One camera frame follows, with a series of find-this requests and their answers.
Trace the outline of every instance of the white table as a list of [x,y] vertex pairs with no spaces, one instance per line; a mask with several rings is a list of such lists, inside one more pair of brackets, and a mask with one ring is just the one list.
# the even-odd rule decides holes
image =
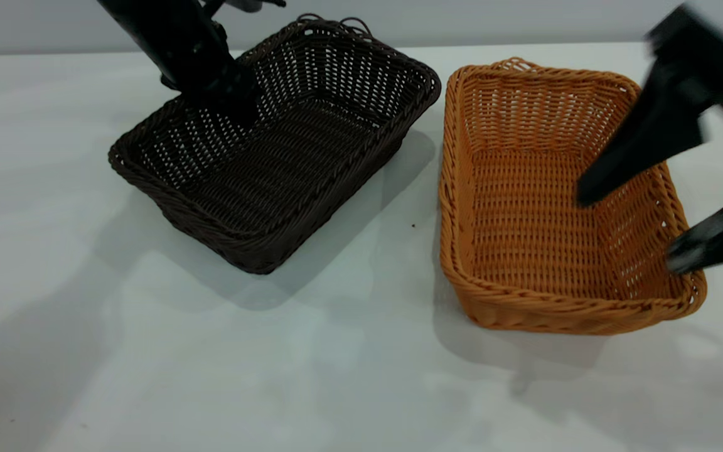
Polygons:
[[[642,80],[639,43],[414,48]],[[485,331],[439,270],[438,101],[269,277],[111,171],[172,92],[142,54],[0,57],[0,452],[723,451],[723,267],[697,314],[614,338]],[[671,160],[723,206],[723,114]]]

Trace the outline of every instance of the woven pattern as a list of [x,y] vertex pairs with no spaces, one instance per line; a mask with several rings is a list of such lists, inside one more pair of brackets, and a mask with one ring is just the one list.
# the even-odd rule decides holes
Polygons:
[[176,228],[268,274],[398,151],[440,81],[356,18],[301,16],[238,62],[264,90],[252,129],[178,97],[109,159]]
[[702,272],[665,266],[688,229],[665,163],[594,208],[575,202],[639,93],[622,75],[517,58],[451,75],[440,261],[480,326],[613,335],[699,309]]

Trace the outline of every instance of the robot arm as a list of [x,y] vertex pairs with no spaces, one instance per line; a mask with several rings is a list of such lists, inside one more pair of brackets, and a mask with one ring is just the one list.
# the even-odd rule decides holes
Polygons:
[[[656,56],[642,94],[599,158],[579,180],[588,206],[630,178],[702,144],[699,115],[723,106],[723,37],[685,6],[648,34]],[[685,274],[723,263],[723,209],[674,240],[668,268]]]
[[[258,118],[260,89],[252,70],[230,56],[222,26],[211,17],[223,0],[98,0],[161,69],[163,84],[191,100],[219,106],[250,126]],[[264,0],[285,6],[283,0]],[[247,12],[262,0],[226,0]]]

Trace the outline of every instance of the white wall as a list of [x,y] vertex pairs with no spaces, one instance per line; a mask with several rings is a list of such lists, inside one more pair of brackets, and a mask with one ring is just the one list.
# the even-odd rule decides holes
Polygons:
[[[393,46],[638,40],[679,0],[289,0],[257,14],[226,6],[232,48],[298,14],[356,15]],[[723,0],[692,6],[723,27]],[[0,53],[122,51],[135,44],[94,0],[0,0]]]

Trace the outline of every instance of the orange wicker basket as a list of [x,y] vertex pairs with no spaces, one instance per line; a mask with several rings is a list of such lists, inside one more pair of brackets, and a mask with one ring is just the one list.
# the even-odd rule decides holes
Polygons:
[[688,224],[665,163],[594,208],[575,202],[577,179],[639,93],[622,75],[517,58],[451,75],[440,261],[480,326],[614,335],[705,301],[702,272],[666,269]]

